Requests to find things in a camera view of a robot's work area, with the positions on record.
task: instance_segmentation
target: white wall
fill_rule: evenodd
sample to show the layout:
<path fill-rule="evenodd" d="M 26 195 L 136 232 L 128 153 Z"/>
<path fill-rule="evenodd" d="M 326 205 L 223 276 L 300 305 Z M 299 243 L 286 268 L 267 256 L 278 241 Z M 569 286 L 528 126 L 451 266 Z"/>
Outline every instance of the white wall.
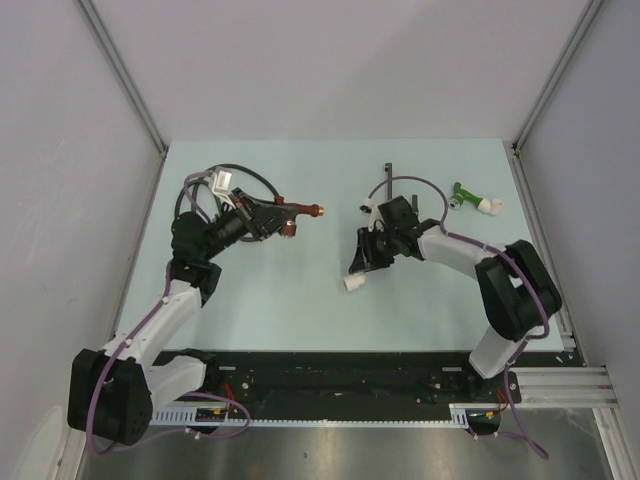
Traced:
<path fill-rule="evenodd" d="M 579 339 L 640 447 L 640 2 L 606 2 L 524 149 Z"/>
<path fill-rule="evenodd" d="M 71 361 L 108 334 L 160 162 L 71 0 L 1 2 L 0 65 L 6 479 L 46 412 L 66 423 Z"/>
<path fill-rule="evenodd" d="M 172 140 L 511 140 L 586 3 L 96 0 Z"/>

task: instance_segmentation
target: wire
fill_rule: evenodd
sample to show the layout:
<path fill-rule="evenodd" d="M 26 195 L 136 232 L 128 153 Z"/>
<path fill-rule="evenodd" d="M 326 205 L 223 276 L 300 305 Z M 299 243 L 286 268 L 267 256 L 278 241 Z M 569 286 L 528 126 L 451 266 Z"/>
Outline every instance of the wire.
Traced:
<path fill-rule="evenodd" d="M 509 257 L 506 253 L 504 253 L 502 250 L 499 250 L 492 245 L 485 244 L 484 242 L 476 240 L 475 238 L 467 237 L 465 235 L 460 235 L 459 233 L 449 232 L 446 229 L 445 220 L 447 219 L 447 214 L 449 213 L 449 202 L 447 201 L 447 197 L 445 196 L 442 189 L 438 187 L 435 183 L 429 180 L 426 180 L 424 178 L 411 176 L 411 175 L 400 175 L 396 177 L 391 177 L 391 178 L 387 178 L 386 180 L 376 185 L 375 188 L 371 191 L 371 193 L 369 193 L 369 198 L 372 198 L 373 195 L 387 183 L 394 182 L 397 180 L 414 180 L 414 181 L 429 185 L 431 188 L 433 188 L 438 193 L 438 195 L 440 195 L 440 198 L 442 199 L 442 203 L 444 204 L 444 210 L 442 212 L 442 217 L 440 218 L 440 230 L 442 231 L 442 233 L 447 237 L 451 237 L 453 239 L 460 240 L 462 242 L 469 243 L 471 245 L 475 245 L 478 248 L 487 250 L 495 255 L 498 255 L 504 262 L 507 263 L 507 265 L 509 265 L 509 267 L 513 270 L 513 272 L 522 281 L 522 285 L 524 285 L 525 289 L 533 299 L 533 303 L 535 304 L 536 310 L 538 311 L 538 314 L 540 315 L 540 319 L 542 320 L 543 333 L 540 335 L 526 336 L 522 341 L 522 343 L 520 344 L 520 346 L 518 347 L 518 349 L 515 351 L 515 353 L 511 356 L 511 358 L 509 358 L 503 370 L 503 382 L 504 382 L 507 403 L 511 407 L 511 411 L 513 412 L 513 417 L 516 420 L 516 423 L 518 424 L 518 428 L 522 433 L 519 434 L 519 433 L 504 432 L 499 435 L 503 437 L 508 436 L 511 438 L 520 438 L 522 440 L 525 440 L 531 446 L 533 451 L 536 452 L 538 456 L 540 456 L 544 460 L 548 460 L 549 453 L 544 448 L 542 448 L 538 443 L 533 441 L 533 439 L 527 432 L 527 429 L 524 425 L 524 421 L 522 420 L 520 412 L 518 412 L 516 409 L 516 406 L 513 401 L 513 397 L 511 396 L 511 391 L 509 388 L 509 369 L 516 362 L 520 354 L 524 351 L 529 341 L 546 338 L 549 336 L 549 332 L 551 331 L 549 326 L 549 319 L 547 318 L 547 312 L 544 310 L 544 307 L 542 305 L 542 302 L 540 301 L 540 298 L 538 297 L 538 294 L 536 293 L 535 289 L 533 288 L 533 285 L 531 284 L 529 279 L 526 277 L 524 272 L 520 269 L 520 267 L 518 267 L 516 262 L 511 257 Z"/>
<path fill-rule="evenodd" d="M 140 331 L 151 321 L 151 319 L 154 317 L 154 315 L 156 313 L 158 313 L 158 311 L 160 310 L 160 308 L 162 308 L 162 306 L 164 305 L 163 299 L 169 294 L 169 289 L 171 286 L 171 280 L 170 280 L 170 269 L 171 269 L 171 262 L 167 263 L 167 267 L 165 269 L 165 282 L 164 282 L 164 290 L 162 292 L 162 296 L 160 297 L 160 300 L 158 300 L 158 303 L 156 303 L 153 308 L 151 308 L 151 310 L 149 311 L 149 313 L 147 313 L 147 315 L 145 315 L 145 317 L 140 321 L 140 323 L 138 323 L 138 325 L 136 325 L 133 330 L 131 330 L 131 332 L 129 332 L 129 334 L 125 337 L 125 339 L 120 343 L 120 345 L 118 345 L 118 347 L 115 349 L 115 351 L 113 352 L 113 354 L 109 357 L 109 359 L 107 360 L 107 363 L 105 364 L 104 368 L 102 369 L 102 371 L 100 372 L 100 375 L 98 376 L 98 380 L 96 381 L 96 386 L 93 389 L 93 393 L 91 395 L 91 400 L 89 402 L 89 410 L 87 412 L 87 425 L 85 428 L 86 431 L 86 437 L 87 437 L 87 448 L 89 450 L 89 453 L 91 453 L 91 455 L 93 456 L 104 456 L 107 455 L 109 453 L 112 452 L 119 452 L 119 451 L 124 451 L 124 450 L 130 450 L 131 448 L 135 448 L 135 447 L 139 447 L 142 446 L 146 443 L 149 443 L 153 440 L 156 440 L 157 438 L 160 437 L 164 437 L 166 435 L 170 435 L 173 433 L 177 433 L 177 432 L 184 432 L 185 430 L 182 428 L 178 428 L 178 429 L 171 429 L 171 430 L 167 430 L 164 432 L 160 432 L 156 435 L 152 435 L 149 438 L 146 438 L 145 440 L 136 443 L 135 445 L 131 446 L 131 447 L 124 447 L 124 446 L 118 446 L 116 442 L 111 443 L 109 446 L 107 446 L 106 448 L 99 450 L 97 445 L 96 445 L 96 441 L 95 438 L 93 436 L 93 424 L 95 422 L 95 416 L 96 416 L 96 408 L 98 406 L 98 399 L 100 398 L 100 393 L 102 392 L 102 387 L 105 383 L 105 381 L 107 380 L 107 377 L 109 375 L 109 372 L 111 371 L 111 368 L 113 367 L 113 365 L 115 364 L 116 360 L 118 359 L 118 356 L 124 351 L 124 349 L 127 346 L 127 341 L 128 340 L 132 340 L 133 338 L 135 338 L 136 335 L 138 335 L 138 333 L 140 333 Z M 204 434 L 201 432 L 195 432 L 196 438 L 199 438 L 200 436 L 206 437 L 206 438 L 218 438 L 218 439 L 225 439 L 225 438 L 232 438 L 235 437 L 237 435 L 240 435 L 242 432 L 244 432 L 247 428 L 249 428 L 249 425 L 251 423 L 251 415 L 249 414 L 249 411 L 247 410 L 247 408 L 242 405 L 239 402 L 236 402 L 235 399 L 230 399 L 230 398 L 224 398 L 224 397 L 219 397 L 217 395 L 212 395 L 209 393 L 202 393 L 202 392 L 189 392 L 185 395 L 183 395 L 185 397 L 199 397 L 199 398 L 206 398 L 208 400 L 214 400 L 217 402 L 226 402 L 226 403 L 230 403 L 231 405 L 233 405 L 234 407 L 238 408 L 240 411 L 242 411 L 242 413 L 245 415 L 245 423 L 244 425 L 242 425 L 242 427 L 240 427 L 238 430 L 231 432 L 231 433 L 227 433 L 227 434 L 222 434 L 222 435 L 214 435 L 214 434 Z"/>
<path fill-rule="evenodd" d="M 235 164 L 235 163 L 221 163 L 219 165 L 214 165 L 212 167 L 207 168 L 207 170 L 205 172 L 202 172 L 201 174 L 193 174 L 193 175 L 199 175 L 200 177 L 196 177 L 198 179 L 193 181 L 193 182 L 189 182 L 188 185 L 186 184 L 186 180 L 185 180 L 185 186 L 182 188 L 182 190 L 180 190 L 180 193 L 178 194 L 178 198 L 176 200 L 176 205 L 175 205 L 174 210 L 173 210 L 174 218 L 178 218 L 178 216 L 180 215 L 180 207 L 182 206 L 182 201 L 183 201 L 184 197 L 186 196 L 186 193 L 188 193 L 189 186 L 193 186 L 193 192 L 191 193 L 192 199 L 189 199 L 189 197 L 187 197 L 187 199 L 189 199 L 189 202 L 191 203 L 191 210 L 192 211 L 198 211 L 201 215 L 204 213 L 204 210 L 202 210 L 198 206 L 196 200 L 197 200 L 197 196 L 198 196 L 199 186 L 200 185 L 206 185 L 208 187 L 209 186 L 209 182 L 207 182 L 206 180 L 202 179 L 201 177 L 205 177 L 205 176 L 210 175 L 211 173 L 213 173 L 215 171 L 216 168 L 227 168 L 227 169 L 238 170 L 239 172 L 246 173 L 247 175 L 250 175 L 253 178 L 255 178 L 256 180 L 258 180 L 265 187 L 267 187 L 267 189 L 269 189 L 269 191 L 271 192 L 271 194 L 273 195 L 274 198 L 280 196 L 280 193 L 278 192 L 276 187 L 274 187 L 273 184 L 271 182 L 269 182 L 269 180 L 267 180 L 262 175 L 260 175 L 259 173 L 255 172 L 254 170 L 251 170 L 250 168 L 247 168 L 247 167 L 245 167 L 243 165 L 238 165 L 238 164 Z M 218 208 L 218 215 L 226 213 L 229 210 L 229 206 L 226 203 L 222 203 L 217 196 L 214 195 L 213 198 L 214 198 L 214 200 L 216 202 L 216 207 Z M 204 214 L 204 218 L 205 218 L 205 220 L 207 220 L 207 222 L 211 221 L 206 214 Z M 245 242 L 245 243 L 252 243 L 252 242 L 255 242 L 256 240 L 255 240 L 255 238 L 253 238 L 249 234 L 249 235 L 247 235 L 245 237 L 242 237 L 240 239 L 240 241 L 241 242 Z"/>
<path fill-rule="evenodd" d="M 191 204 L 192 208 L 194 208 L 196 212 L 202 215 L 202 218 L 204 218 L 207 223 L 211 223 L 211 219 L 209 218 L 209 215 L 207 215 L 207 212 L 205 212 L 202 209 L 202 207 L 198 205 L 198 202 L 196 202 L 196 199 L 193 198 L 191 193 L 189 193 L 189 184 L 191 183 L 191 180 L 201 179 L 202 177 L 206 177 L 208 175 L 209 175 L 209 172 L 197 172 L 197 173 L 192 173 L 191 175 L 187 175 L 184 179 L 184 186 L 182 188 L 182 192 L 184 193 L 184 196 L 187 197 L 187 200 L 189 200 L 189 203 Z"/>
<path fill-rule="evenodd" d="M 498 401 L 500 402 L 500 404 L 502 405 L 503 403 L 505 404 L 504 407 L 501 407 L 500 410 L 498 411 L 498 413 L 502 413 L 504 412 L 507 408 L 509 408 L 509 401 L 507 400 L 507 397 L 505 396 L 504 393 L 502 393 L 502 390 L 498 389 Z"/>
<path fill-rule="evenodd" d="M 209 182 L 207 182 L 204 179 L 198 179 L 198 180 L 193 180 L 191 182 L 189 182 L 189 187 L 193 187 L 193 191 L 191 192 L 191 195 L 193 196 L 194 199 L 196 199 L 197 195 L 198 195 L 198 187 L 200 185 L 205 185 L 205 186 L 209 186 Z M 178 198 L 176 199 L 176 205 L 173 208 L 173 217 L 174 218 L 178 218 L 180 216 L 180 207 L 182 206 L 182 201 L 184 200 L 184 188 L 180 189 L 180 193 L 178 193 Z M 191 211 L 195 212 L 195 208 L 192 206 L 191 207 Z"/>

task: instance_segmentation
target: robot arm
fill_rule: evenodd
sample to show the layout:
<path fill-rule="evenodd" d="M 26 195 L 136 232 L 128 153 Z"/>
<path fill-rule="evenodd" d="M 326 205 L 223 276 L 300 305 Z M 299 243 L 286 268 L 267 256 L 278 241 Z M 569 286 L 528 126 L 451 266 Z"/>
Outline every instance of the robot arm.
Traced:
<path fill-rule="evenodd" d="M 93 416 L 93 433 L 133 445 L 144 435 L 155 411 L 202 387 L 206 354 L 187 352 L 162 367 L 154 367 L 153 362 L 214 293 L 222 270 L 211 260 L 245 235 L 256 241 L 276 232 L 292 237 L 299 214 L 317 217 L 324 213 L 318 205 L 285 203 L 282 197 L 267 202 L 239 188 L 220 191 L 218 175 L 224 175 L 228 183 L 230 174 L 216 172 L 211 179 L 212 191 L 229 208 L 213 222 L 196 212 L 183 213 L 174 220 L 173 257 L 160 300 L 130 332 L 116 336 L 98 351 L 84 349 L 74 359 L 67 414 L 72 428 L 85 430 Z M 101 376 L 105 381 L 98 388 Z M 99 396 L 92 408 L 96 389 Z"/>
<path fill-rule="evenodd" d="M 495 377 L 529 334 L 539 333 L 541 319 L 524 286 L 515 286 L 510 267 L 495 253 L 451 238 L 439 222 L 420 222 L 411 205 L 397 197 L 371 210 L 369 227 L 358 229 L 356 255 L 345 278 L 351 291 L 364 284 L 365 273 L 387 268 L 402 254 L 441 263 L 478 281 L 489 327 L 471 352 L 469 364 L 483 379 Z M 524 272 L 548 316 L 562 306 L 560 294 L 533 246 L 519 240 L 498 246 Z"/>

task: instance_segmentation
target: green pipe fitting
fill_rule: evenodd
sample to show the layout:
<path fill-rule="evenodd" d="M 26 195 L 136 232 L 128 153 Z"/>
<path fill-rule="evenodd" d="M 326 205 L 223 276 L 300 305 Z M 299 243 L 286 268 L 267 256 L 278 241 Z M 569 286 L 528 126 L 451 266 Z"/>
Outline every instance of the green pipe fitting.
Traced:
<path fill-rule="evenodd" d="M 456 182 L 453 184 L 453 195 L 449 199 L 449 207 L 457 210 L 462 206 L 464 201 L 467 200 L 473 203 L 476 208 L 480 205 L 482 198 L 476 197 L 473 193 L 469 192 L 462 188 L 462 184 L 460 182 Z"/>

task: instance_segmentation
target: table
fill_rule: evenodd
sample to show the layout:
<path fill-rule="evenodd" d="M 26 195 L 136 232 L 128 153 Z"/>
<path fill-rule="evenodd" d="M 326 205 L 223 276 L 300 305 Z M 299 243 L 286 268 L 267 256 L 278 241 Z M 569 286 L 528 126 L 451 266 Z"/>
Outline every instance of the table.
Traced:
<path fill-rule="evenodd" d="M 472 350 L 488 321 L 475 281 L 437 264 L 398 258 L 347 293 L 342 277 L 366 225 L 359 210 L 384 179 L 418 175 L 451 192 L 455 181 L 477 195 L 505 201 L 497 217 L 465 203 L 447 220 L 450 230 L 496 243 L 530 240 L 501 140 L 394 139 L 359 141 L 229 141 L 172 143 L 142 239 L 118 332 L 129 330 L 162 290 L 171 257 L 170 225 L 184 177 L 219 163 L 239 163 L 273 183 L 287 201 L 318 203 L 324 217 L 300 217 L 294 239 L 277 236 L 237 244 L 216 257 L 222 276 L 214 296 L 167 349 L 242 351 Z M 243 173 L 234 186 L 258 198 L 268 191 Z M 208 192 L 200 194 L 210 212 Z M 440 218 L 438 195 L 416 182 L 394 183 L 394 195 L 418 194 L 420 218 Z M 376 197 L 384 200 L 384 189 Z M 560 351 L 555 321 L 549 338 L 529 351 Z"/>

